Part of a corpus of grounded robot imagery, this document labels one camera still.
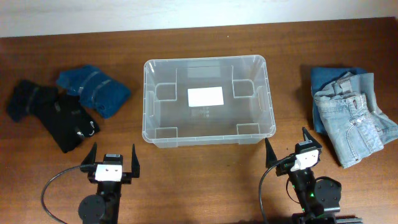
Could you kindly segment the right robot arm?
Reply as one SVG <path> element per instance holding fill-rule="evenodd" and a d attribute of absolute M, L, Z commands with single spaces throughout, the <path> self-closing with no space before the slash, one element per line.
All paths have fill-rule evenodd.
<path fill-rule="evenodd" d="M 340 217 L 336 214 L 341 211 L 341 183 L 327 176 L 316 178 L 312 171 L 320 162 L 322 145 L 302 128 L 303 141 L 295 145 L 295 151 L 283 159 L 278 159 L 269 140 L 265 138 L 266 168 L 262 175 L 259 187 L 259 204 L 264 223 L 268 222 L 263 202 L 262 184 L 267 174 L 275 169 L 276 176 L 288 175 L 288 184 L 292 184 L 297 196 L 297 203 L 302 211 L 291 216 L 290 222 L 297 224 L 342 224 L 362 223 L 358 217 Z"/>

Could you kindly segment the dark blue jeans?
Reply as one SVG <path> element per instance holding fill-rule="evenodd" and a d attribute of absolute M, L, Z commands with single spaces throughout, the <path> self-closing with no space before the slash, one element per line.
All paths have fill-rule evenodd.
<path fill-rule="evenodd" d="M 339 79 L 348 72 L 354 75 L 367 73 L 365 69 L 359 67 L 348 67 L 348 68 L 313 67 L 311 69 L 311 74 L 310 74 L 312 96 L 315 96 L 316 92 L 322 90 L 327 84 L 329 84 L 334 80 Z M 320 114 L 315 101 L 313 101 L 312 115 L 313 115 L 314 130 L 319 134 L 327 135 L 327 131 L 321 121 Z"/>

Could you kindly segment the light blue denim jeans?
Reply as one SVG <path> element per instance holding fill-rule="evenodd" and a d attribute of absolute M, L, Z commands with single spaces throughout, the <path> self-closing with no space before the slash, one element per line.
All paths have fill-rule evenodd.
<path fill-rule="evenodd" d="M 397 139 L 397 124 L 377 105 L 373 73 L 348 72 L 316 92 L 314 100 L 343 168 Z"/>

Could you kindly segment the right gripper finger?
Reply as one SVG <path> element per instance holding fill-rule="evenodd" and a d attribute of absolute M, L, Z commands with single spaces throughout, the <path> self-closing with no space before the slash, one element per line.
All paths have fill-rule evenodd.
<path fill-rule="evenodd" d="M 308 130 L 305 127 L 302 128 L 302 132 L 303 132 L 305 146 L 315 147 L 317 149 L 322 148 L 321 144 L 308 132 Z"/>
<path fill-rule="evenodd" d="M 269 169 L 271 168 L 274 164 L 277 163 L 278 159 L 276 157 L 276 154 L 267 138 L 265 140 L 265 146 L 266 146 L 266 168 Z"/>

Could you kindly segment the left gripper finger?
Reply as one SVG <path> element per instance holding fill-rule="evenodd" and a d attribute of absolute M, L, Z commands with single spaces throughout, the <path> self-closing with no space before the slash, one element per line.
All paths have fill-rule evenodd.
<path fill-rule="evenodd" d="M 89 151 L 88 155 L 84 158 L 81 165 L 92 165 L 96 161 L 97 143 L 95 142 Z"/>
<path fill-rule="evenodd" d="M 132 161 L 131 161 L 131 177 L 139 178 L 140 177 L 140 163 L 137 158 L 135 145 L 132 145 Z"/>

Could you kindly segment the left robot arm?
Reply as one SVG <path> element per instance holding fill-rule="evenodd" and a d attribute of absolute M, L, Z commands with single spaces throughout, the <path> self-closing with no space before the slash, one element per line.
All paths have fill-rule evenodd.
<path fill-rule="evenodd" d="M 79 204 L 78 215 L 83 224 L 117 224 L 121 188 L 140 177 L 141 167 L 135 147 L 131 153 L 131 171 L 123 171 L 123 156 L 105 154 L 101 162 L 96 161 L 97 145 L 94 144 L 81 163 L 80 170 L 87 174 L 96 193 L 85 197 Z"/>

